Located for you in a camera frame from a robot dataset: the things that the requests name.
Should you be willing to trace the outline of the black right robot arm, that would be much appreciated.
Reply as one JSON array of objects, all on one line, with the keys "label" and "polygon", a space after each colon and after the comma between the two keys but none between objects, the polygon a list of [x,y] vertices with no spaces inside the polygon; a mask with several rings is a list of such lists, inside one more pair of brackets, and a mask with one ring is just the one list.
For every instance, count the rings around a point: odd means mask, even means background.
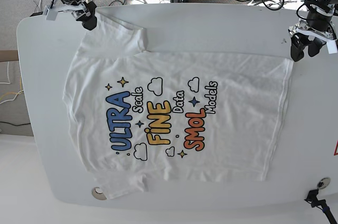
[{"label": "black right robot arm", "polygon": [[92,1],[52,0],[50,5],[45,7],[42,14],[47,20],[54,21],[59,13],[71,13],[75,20],[81,22],[86,30],[92,31],[97,26],[96,7],[96,4]]}]

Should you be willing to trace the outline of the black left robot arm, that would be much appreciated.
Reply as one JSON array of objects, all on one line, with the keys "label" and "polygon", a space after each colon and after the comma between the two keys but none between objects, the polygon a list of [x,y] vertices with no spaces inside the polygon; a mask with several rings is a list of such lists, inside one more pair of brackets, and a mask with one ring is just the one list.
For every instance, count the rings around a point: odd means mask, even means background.
[{"label": "black left robot arm", "polygon": [[291,40],[290,57],[298,62],[304,57],[304,49],[314,57],[326,46],[329,54],[337,53],[337,31],[332,18],[337,16],[337,0],[304,0],[302,6],[308,9],[308,15],[296,14],[298,23],[289,27]]}]

